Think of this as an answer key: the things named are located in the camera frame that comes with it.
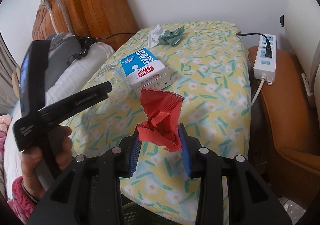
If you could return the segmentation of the person's left hand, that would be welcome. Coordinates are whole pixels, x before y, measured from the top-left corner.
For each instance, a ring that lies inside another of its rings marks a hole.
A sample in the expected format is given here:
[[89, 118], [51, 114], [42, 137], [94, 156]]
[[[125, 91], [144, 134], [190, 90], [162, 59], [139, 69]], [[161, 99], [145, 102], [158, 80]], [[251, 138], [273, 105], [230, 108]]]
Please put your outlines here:
[[[61, 171], [71, 163], [72, 158], [72, 140], [69, 135], [72, 130], [68, 126], [63, 126], [65, 135], [62, 141], [62, 151], [56, 156], [56, 163]], [[21, 169], [23, 177], [23, 186], [25, 190], [35, 200], [39, 201], [45, 194], [45, 190], [36, 176], [35, 168], [42, 160], [42, 151], [39, 147], [33, 146], [22, 152]]]

